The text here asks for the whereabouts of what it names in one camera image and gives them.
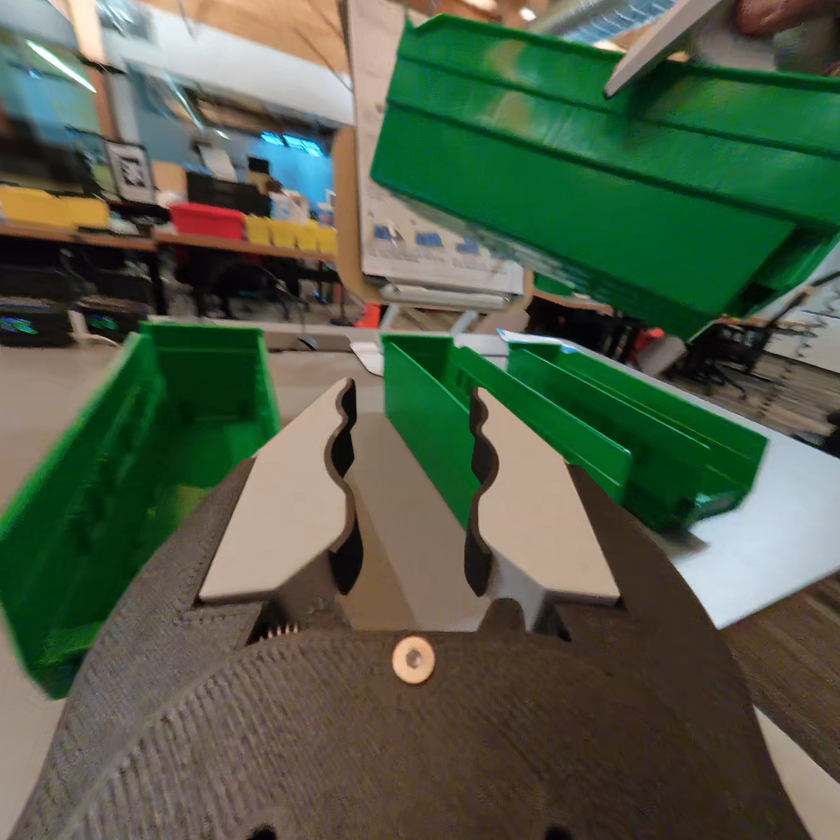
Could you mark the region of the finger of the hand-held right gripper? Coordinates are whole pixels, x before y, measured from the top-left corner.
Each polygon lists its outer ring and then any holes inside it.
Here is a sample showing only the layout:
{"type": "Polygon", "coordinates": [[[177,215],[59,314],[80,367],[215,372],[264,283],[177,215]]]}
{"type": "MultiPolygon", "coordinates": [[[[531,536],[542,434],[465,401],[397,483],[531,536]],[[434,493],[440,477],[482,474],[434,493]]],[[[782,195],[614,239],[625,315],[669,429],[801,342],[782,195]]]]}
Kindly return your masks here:
{"type": "Polygon", "coordinates": [[[678,1],[621,58],[604,86],[604,98],[614,98],[675,53],[695,55],[707,32],[726,27],[729,16],[729,1],[678,1]]]}

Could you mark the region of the long wooden table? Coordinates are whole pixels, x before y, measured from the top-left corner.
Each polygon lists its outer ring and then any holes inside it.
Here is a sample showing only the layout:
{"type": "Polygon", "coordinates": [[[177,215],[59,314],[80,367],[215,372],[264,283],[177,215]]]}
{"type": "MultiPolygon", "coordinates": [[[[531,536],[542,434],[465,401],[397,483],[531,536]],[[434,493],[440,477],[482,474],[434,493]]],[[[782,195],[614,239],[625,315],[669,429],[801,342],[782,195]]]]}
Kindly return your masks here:
{"type": "Polygon", "coordinates": [[[158,316],[166,316],[169,313],[168,301],[161,278],[160,253],[164,248],[170,246],[204,250],[215,249],[253,256],[308,259],[334,267],[338,266],[338,257],[334,253],[320,253],[318,251],[307,251],[299,248],[255,244],[245,239],[181,234],[157,228],[152,230],[151,237],[141,237],[111,233],[79,233],[58,227],[2,222],[1,236],[6,238],[37,239],[100,249],[122,249],[131,253],[140,254],[142,261],[150,273],[154,312],[158,316]]]}

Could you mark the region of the printed instruction sheet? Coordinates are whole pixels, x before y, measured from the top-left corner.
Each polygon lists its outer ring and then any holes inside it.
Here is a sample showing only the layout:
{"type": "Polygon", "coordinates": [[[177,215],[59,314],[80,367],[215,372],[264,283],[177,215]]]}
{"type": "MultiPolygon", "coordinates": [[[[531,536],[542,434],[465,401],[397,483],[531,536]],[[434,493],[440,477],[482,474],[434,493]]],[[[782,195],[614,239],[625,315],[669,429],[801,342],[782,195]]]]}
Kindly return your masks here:
{"type": "Polygon", "coordinates": [[[417,214],[372,181],[371,166],[405,18],[418,24],[423,16],[392,2],[350,1],[344,9],[363,279],[373,280],[383,298],[394,303],[497,309],[521,298],[523,268],[417,214]]]}

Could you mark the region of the black battery charger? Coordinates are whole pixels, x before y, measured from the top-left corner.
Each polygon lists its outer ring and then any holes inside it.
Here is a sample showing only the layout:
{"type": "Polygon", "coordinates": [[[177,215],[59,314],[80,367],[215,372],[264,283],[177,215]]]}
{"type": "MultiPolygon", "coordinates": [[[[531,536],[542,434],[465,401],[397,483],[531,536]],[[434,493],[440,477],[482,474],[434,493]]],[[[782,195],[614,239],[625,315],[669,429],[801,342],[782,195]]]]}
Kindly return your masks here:
{"type": "Polygon", "coordinates": [[[60,348],[74,343],[67,305],[30,297],[1,298],[1,344],[60,348]]]}
{"type": "Polygon", "coordinates": [[[113,297],[86,296],[75,302],[75,311],[92,335],[123,343],[151,314],[146,303],[113,297]]]}

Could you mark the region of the black and white tag sign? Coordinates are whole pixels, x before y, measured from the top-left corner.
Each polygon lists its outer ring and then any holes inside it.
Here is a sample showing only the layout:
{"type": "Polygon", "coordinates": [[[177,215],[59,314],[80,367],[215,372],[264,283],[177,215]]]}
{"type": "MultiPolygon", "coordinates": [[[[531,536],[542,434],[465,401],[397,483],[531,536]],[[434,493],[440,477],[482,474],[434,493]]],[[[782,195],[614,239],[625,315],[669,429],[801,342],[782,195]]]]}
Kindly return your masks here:
{"type": "Polygon", "coordinates": [[[156,204],[156,187],[144,146],[113,140],[105,140],[104,144],[121,200],[156,204]]]}

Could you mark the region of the person's right hand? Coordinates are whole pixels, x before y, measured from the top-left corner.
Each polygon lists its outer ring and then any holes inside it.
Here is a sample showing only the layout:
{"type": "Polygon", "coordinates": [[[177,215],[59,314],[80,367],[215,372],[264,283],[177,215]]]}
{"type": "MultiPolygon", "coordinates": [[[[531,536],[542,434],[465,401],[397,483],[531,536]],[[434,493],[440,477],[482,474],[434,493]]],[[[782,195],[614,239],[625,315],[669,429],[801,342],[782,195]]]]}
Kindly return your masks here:
{"type": "Polygon", "coordinates": [[[738,1],[734,23],[742,35],[760,38],[838,15],[838,1],[738,1]]]}

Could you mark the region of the red bin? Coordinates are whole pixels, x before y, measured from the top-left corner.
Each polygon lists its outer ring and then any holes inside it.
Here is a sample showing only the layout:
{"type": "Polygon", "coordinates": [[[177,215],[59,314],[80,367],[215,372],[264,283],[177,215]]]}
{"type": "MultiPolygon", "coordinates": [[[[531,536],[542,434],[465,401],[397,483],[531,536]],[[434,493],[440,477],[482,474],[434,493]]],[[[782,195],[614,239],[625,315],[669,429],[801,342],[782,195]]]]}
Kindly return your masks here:
{"type": "Polygon", "coordinates": [[[169,206],[171,223],[179,235],[245,238],[245,216],[235,210],[200,203],[174,203],[169,206]]]}

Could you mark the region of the green plastic bin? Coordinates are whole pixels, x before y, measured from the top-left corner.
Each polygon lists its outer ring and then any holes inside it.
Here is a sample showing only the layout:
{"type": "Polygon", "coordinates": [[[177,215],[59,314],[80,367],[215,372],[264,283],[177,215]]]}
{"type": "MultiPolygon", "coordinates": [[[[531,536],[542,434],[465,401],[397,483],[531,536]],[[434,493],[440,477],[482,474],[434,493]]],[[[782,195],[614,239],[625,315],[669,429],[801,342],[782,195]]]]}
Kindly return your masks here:
{"type": "Polygon", "coordinates": [[[558,343],[514,342],[507,372],[630,453],[624,507],[652,530],[731,511],[753,489],[765,435],[625,365],[558,343]]]}
{"type": "Polygon", "coordinates": [[[631,452],[476,351],[452,339],[393,334],[382,340],[385,413],[445,500],[467,527],[480,483],[471,468],[475,439],[470,397],[483,387],[552,448],[622,502],[631,452]]]}
{"type": "Polygon", "coordinates": [[[421,215],[690,340],[838,246],[838,79],[405,21],[371,179],[421,215]]]}
{"type": "Polygon", "coordinates": [[[18,659],[64,699],[121,595],[217,485],[280,431],[261,329],[148,322],[2,515],[18,659]]]}

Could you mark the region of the large yellow bin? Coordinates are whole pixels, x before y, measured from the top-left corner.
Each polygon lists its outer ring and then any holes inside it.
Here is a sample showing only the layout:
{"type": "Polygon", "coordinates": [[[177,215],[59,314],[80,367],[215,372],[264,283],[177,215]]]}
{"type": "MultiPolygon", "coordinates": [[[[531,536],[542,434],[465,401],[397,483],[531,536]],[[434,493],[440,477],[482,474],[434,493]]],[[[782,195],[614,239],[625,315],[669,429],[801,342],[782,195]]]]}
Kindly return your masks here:
{"type": "Polygon", "coordinates": [[[10,224],[62,230],[110,227],[109,205],[99,198],[57,196],[21,186],[1,185],[1,213],[10,224]]]}

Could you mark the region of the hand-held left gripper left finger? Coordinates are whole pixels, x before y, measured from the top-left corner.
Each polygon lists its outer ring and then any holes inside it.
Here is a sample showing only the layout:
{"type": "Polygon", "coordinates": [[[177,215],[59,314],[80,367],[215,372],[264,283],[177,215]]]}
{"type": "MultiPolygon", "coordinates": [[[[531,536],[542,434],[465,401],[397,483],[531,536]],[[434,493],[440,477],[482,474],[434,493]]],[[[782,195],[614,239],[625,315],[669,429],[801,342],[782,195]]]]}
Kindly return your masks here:
{"type": "Polygon", "coordinates": [[[200,603],[315,607],[352,591],[364,557],[346,479],[356,418],[355,382],[345,377],[258,451],[200,603]]]}

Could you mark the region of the white paper sheet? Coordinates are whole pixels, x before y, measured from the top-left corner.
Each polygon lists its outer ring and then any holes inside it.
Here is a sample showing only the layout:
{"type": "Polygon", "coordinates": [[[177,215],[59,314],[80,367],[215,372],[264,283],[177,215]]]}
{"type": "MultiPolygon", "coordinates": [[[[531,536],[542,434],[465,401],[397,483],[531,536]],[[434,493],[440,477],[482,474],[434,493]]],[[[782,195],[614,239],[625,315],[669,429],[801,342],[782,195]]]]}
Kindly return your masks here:
{"type": "Polygon", "coordinates": [[[515,332],[507,329],[497,329],[497,335],[507,344],[550,346],[560,348],[560,351],[564,354],[574,354],[580,351],[574,343],[551,336],[515,332]]]}

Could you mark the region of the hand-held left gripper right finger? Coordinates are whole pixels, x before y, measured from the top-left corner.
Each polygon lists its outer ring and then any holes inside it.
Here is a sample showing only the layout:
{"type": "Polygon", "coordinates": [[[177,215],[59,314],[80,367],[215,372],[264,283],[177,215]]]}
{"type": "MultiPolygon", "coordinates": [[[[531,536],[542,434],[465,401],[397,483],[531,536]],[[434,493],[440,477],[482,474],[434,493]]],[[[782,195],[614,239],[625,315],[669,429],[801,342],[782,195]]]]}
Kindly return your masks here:
{"type": "Polygon", "coordinates": [[[617,606],[621,593],[565,458],[486,388],[470,396],[465,577],[474,594],[519,604],[537,623],[560,602],[617,606]]]}

